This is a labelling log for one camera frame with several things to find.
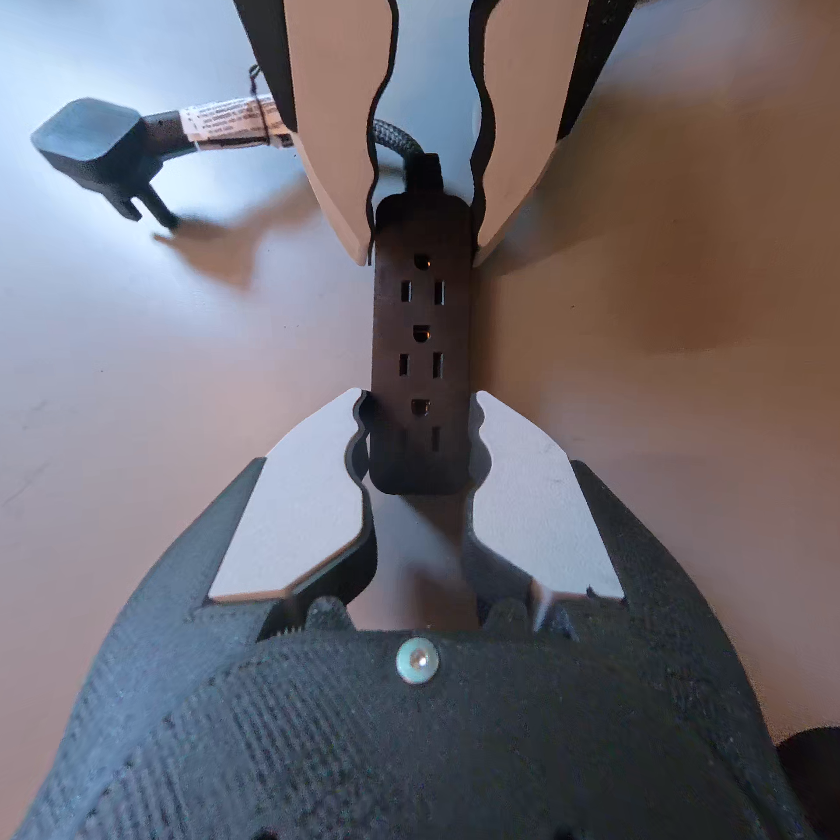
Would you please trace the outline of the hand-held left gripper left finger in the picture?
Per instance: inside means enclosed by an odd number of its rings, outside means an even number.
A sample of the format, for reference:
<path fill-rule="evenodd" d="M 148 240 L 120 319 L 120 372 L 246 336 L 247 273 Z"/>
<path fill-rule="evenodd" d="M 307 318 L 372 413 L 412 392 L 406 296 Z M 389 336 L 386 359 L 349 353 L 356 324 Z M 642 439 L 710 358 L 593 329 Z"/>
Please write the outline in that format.
<path fill-rule="evenodd" d="M 215 603 L 321 595 L 350 603 L 372 582 L 377 543 L 361 407 L 353 387 L 267 454 L 208 592 Z"/>

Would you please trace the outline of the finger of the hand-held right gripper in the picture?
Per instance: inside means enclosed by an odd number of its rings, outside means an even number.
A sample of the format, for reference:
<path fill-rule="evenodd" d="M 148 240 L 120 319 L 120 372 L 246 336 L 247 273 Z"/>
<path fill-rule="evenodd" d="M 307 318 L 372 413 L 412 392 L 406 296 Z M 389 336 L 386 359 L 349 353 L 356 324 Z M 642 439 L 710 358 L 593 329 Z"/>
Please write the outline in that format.
<path fill-rule="evenodd" d="M 352 261 L 365 265 L 378 180 L 376 106 L 391 79 L 398 8 L 387 1 L 284 3 L 297 129 L 318 204 Z"/>
<path fill-rule="evenodd" d="M 471 5 L 469 67 L 480 104 L 470 158 L 475 266 L 499 245 L 553 158 L 588 5 Z"/>

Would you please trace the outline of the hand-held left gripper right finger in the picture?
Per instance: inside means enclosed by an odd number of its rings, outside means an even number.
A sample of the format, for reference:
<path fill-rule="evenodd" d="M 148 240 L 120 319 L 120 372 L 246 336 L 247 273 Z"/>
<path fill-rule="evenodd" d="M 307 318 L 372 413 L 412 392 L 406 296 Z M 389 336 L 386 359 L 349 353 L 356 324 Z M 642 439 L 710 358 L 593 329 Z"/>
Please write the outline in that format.
<path fill-rule="evenodd" d="M 624 590 L 571 461 L 551 436 L 486 391 L 470 405 L 466 539 L 496 579 L 484 594 L 528 597 Z"/>

